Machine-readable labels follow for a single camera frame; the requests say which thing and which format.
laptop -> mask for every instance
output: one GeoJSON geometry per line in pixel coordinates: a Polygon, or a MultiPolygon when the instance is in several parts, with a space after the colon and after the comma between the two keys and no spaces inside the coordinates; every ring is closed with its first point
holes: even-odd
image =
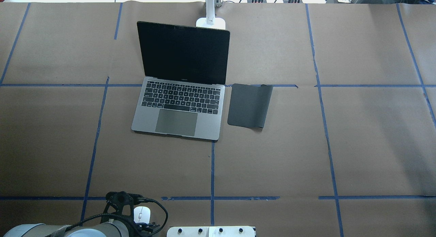
{"type": "Polygon", "coordinates": [[[230,32],[137,22],[146,77],[132,130],[218,140],[230,32]]]}

keyboard key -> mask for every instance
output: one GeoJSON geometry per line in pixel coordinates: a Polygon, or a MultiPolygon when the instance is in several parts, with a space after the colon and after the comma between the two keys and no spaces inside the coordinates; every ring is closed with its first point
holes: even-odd
{"type": "Polygon", "coordinates": [[[143,102],[154,102],[154,98],[153,97],[144,97],[142,98],[143,102]]]}
{"type": "Polygon", "coordinates": [[[218,105],[207,104],[207,108],[218,110],[218,105]]]}
{"type": "Polygon", "coordinates": [[[189,111],[189,107],[188,107],[188,106],[182,106],[182,105],[170,105],[170,104],[165,104],[165,105],[163,106],[163,108],[174,109],[174,110],[189,111]]]}

laptop keyboard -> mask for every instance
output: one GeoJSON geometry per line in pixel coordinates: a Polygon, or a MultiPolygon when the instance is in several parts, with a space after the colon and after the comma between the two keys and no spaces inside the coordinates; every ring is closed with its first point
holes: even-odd
{"type": "Polygon", "coordinates": [[[142,106],[218,114],[221,89],[147,81],[142,106]]]}

dark gray cloth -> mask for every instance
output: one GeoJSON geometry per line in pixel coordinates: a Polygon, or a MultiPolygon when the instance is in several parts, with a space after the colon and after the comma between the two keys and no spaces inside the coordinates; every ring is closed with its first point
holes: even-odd
{"type": "Polygon", "coordinates": [[[272,85],[234,84],[227,123],[247,128],[263,128],[272,91],[272,85]]]}

white mounting post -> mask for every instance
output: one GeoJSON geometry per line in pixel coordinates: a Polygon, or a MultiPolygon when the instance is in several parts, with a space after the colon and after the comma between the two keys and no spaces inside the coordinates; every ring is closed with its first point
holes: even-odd
{"type": "Polygon", "coordinates": [[[206,0],[206,18],[199,18],[196,26],[225,29],[224,19],[215,17],[215,0],[206,0]]]}

